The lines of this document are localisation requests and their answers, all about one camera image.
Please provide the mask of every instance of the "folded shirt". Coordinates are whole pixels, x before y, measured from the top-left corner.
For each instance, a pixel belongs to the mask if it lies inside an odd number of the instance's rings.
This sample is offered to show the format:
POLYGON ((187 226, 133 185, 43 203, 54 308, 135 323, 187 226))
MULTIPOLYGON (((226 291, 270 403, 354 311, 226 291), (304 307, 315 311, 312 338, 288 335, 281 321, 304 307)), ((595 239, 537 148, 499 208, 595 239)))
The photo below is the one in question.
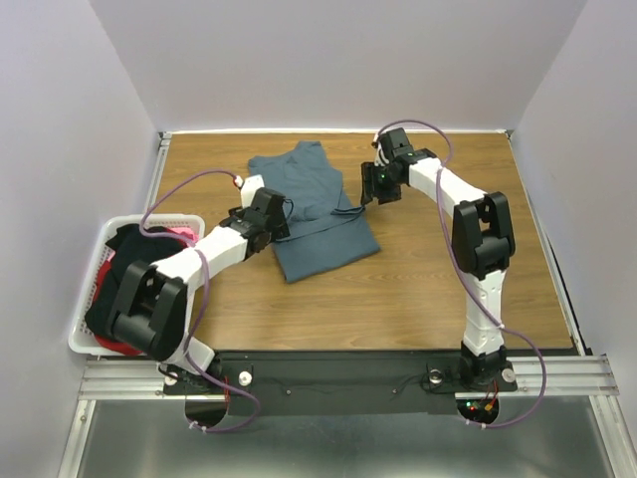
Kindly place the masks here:
POLYGON ((317 141, 300 141, 279 156, 255 156, 251 174, 294 202, 290 237, 273 248, 288 283, 342 267, 374 254, 380 246, 342 189, 342 173, 329 165, 317 141))

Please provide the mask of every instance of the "white wall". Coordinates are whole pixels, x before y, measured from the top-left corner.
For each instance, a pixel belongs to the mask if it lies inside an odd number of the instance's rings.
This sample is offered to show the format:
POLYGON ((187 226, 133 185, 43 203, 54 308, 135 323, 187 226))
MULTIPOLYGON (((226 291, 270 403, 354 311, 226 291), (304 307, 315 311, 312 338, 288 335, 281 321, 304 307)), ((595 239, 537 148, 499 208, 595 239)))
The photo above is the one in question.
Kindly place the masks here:
POLYGON ((513 135, 516 159, 637 442, 637 2, 590 0, 513 135))
POLYGON ((66 335, 101 224, 139 211, 156 133, 86 0, 0 5, 0 476, 57 476, 66 335))
POLYGON ((91 0, 155 125, 509 128, 584 0, 91 0))

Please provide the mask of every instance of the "wooden surface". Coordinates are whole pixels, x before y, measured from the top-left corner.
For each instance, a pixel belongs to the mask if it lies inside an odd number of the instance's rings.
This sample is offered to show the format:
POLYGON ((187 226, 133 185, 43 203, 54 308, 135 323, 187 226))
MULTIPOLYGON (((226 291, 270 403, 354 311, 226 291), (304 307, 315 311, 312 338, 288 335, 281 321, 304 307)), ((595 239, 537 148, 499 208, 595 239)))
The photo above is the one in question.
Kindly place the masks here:
MULTIPOLYGON (((417 147, 444 156, 434 134, 412 134, 417 147)), ((319 140, 343 173, 354 204, 360 164, 373 160, 370 134, 187 134, 170 144, 159 194, 202 169, 225 167, 247 176, 255 155, 276 155, 299 140, 319 140)), ((503 134, 453 135, 451 169, 511 204, 517 253, 505 281, 503 320, 540 347, 570 347, 516 166, 503 134)), ((223 175, 197 179, 158 212, 202 216, 206 230, 240 197, 223 175)), ((226 269, 212 281, 211 304, 197 337, 214 349, 455 349, 465 327, 465 295, 454 275, 433 201, 403 186, 400 202, 366 212, 382 250, 335 271, 288 285, 271 248, 226 269)), ((195 302, 197 310, 200 297, 195 302)), ((522 347, 507 338, 509 347, 522 347)))

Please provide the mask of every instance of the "white plastic basket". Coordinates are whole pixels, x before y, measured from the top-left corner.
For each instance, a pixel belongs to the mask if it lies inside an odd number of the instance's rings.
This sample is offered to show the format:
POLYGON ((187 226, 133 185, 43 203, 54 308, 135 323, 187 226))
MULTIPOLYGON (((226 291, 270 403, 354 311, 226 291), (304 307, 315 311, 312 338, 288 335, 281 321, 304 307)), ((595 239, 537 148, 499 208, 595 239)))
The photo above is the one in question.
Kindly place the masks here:
MULTIPOLYGON (((96 243, 96 247, 91 257, 91 263, 87 275, 82 284, 82 290, 78 303, 76 304, 73 316, 73 328, 69 334, 69 347, 78 354, 90 354, 92 356, 119 356, 120 353, 110 351, 100 346, 96 341, 93 332, 89 330, 84 315, 91 306, 93 295, 96 292, 96 278, 100 267, 112 252, 111 248, 106 245, 106 241, 113 238, 117 233, 117 228, 126 224, 139 224, 141 214, 133 214, 130 216, 118 216, 107 222, 100 231, 100 237, 96 243)), ((164 227, 189 227, 195 231, 199 238, 203 237, 205 232, 205 223, 199 216, 189 214, 151 214, 146 222, 146 227, 164 226, 164 227)), ((192 313, 192 303, 194 296, 188 299, 188 307, 186 309, 186 317, 189 318, 192 313)))

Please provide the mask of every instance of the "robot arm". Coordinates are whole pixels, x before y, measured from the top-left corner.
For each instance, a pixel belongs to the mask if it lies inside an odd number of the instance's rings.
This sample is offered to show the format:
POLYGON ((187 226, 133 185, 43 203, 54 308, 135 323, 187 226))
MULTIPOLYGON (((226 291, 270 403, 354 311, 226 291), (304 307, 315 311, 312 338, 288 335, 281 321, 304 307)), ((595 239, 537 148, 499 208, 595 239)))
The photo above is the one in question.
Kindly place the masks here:
MULTIPOLYGON (((361 166, 361 204, 401 198, 401 184, 424 192, 436 201, 440 160, 428 149, 414 150, 403 128, 383 133, 374 162, 361 166)), ((509 204, 500 192, 487 194, 452 171, 441 175, 442 208, 453 217, 452 249, 473 294, 501 320, 502 286, 515 253, 509 204), (481 222, 488 227, 481 227, 481 222)), ((467 326, 462 339, 464 375, 468 382, 487 378, 505 365, 502 332, 467 294, 467 326)))
MULTIPOLYGON (((185 359, 184 342, 190 329, 188 297, 205 281, 202 256, 211 279, 290 234, 283 211, 285 197, 263 187, 261 176, 246 179, 241 196, 242 207, 232 209, 194 248, 153 264, 135 262, 128 267, 108 317, 115 339, 157 361, 196 373, 185 359)), ((202 369, 214 358, 214 351, 196 339, 188 350, 202 369)))

